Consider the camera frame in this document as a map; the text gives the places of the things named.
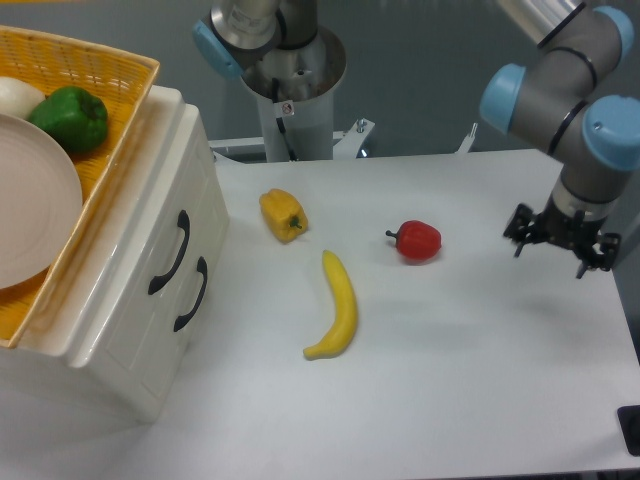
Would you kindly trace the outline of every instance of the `white onion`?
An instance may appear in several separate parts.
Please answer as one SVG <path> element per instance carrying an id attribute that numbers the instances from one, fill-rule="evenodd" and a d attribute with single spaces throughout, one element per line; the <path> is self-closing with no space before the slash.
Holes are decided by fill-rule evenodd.
<path id="1" fill-rule="evenodd" d="M 0 77 L 0 113 L 26 120 L 44 99 L 44 93 L 22 80 Z"/>

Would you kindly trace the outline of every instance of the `yellow basket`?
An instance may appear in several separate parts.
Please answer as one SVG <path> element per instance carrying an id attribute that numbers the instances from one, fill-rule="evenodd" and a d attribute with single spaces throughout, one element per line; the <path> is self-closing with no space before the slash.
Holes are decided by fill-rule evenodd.
<path id="1" fill-rule="evenodd" d="M 0 289 L 0 347 L 15 347 L 29 323 L 30 312 L 39 302 L 46 302 L 47 292 L 64 270 L 102 197 L 159 68 L 156 60 L 104 45 L 0 26 L 0 76 L 18 78 L 45 95 L 65 85 L 77 85 L 100 97 L 109 112 L 105 142 L 87 154 L 71 155 L 80 177 L 84 206 L 67 244 L 47 270 Z"/>

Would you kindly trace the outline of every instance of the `plate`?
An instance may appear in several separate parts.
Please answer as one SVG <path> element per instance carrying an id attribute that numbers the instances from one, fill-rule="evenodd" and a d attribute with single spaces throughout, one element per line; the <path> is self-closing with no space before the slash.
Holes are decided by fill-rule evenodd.
<path id="1" fill-rule="evenodd" d="M 81 212 L 69 155 L 38 127 L 0 115 L 0 288 L 51 265 Z"/>

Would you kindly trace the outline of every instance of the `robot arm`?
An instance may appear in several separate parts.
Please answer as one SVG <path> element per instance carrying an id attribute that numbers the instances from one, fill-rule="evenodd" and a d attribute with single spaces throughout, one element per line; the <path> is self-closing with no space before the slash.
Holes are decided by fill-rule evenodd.
<path id="1" fill-rule="evenodd" d="M 317 30 L 315 0 L 216 0 L 193 36 L 209 64 L 234 78 L 275 48 L 310 43 Z"/>
<path id="2" fill-rule="evenodd" d="M 520 205 L 504 235 L 517 245 L 548 242 L 572 250 L 586 270 L 609 270 L 620 246 L 600 228 L 640 167 L 640 102 L 586 97 L 622 61 L 633 43 L 628 17 L 577 0 L 499 0 L 544 53 L 531 69 L 503 67 L 480 104 L 482 117 L 564 166 L 545 209 Z"/>
<path id="3" fill-rule="evenodd" d="M 193 27 L 205 60 L 256 98 L 267 161 L 333 156 L 332 90 L 346 56 L 317 10 L 316 0 L 214 0 Z"/>

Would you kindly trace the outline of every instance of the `yellow banana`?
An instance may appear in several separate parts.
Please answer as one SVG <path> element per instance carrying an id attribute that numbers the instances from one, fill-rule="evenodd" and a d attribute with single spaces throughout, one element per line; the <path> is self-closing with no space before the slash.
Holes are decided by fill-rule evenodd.
<path id="1" fill-rule="evenodd" d="M 349 346 L 358 327 L 358 306 L 349 275 L 335 253 L 322 252 L 322 266 L 336 304 L 336 317 L 318 343 L 303 350 L 307 360 L 340 355 Z"/>

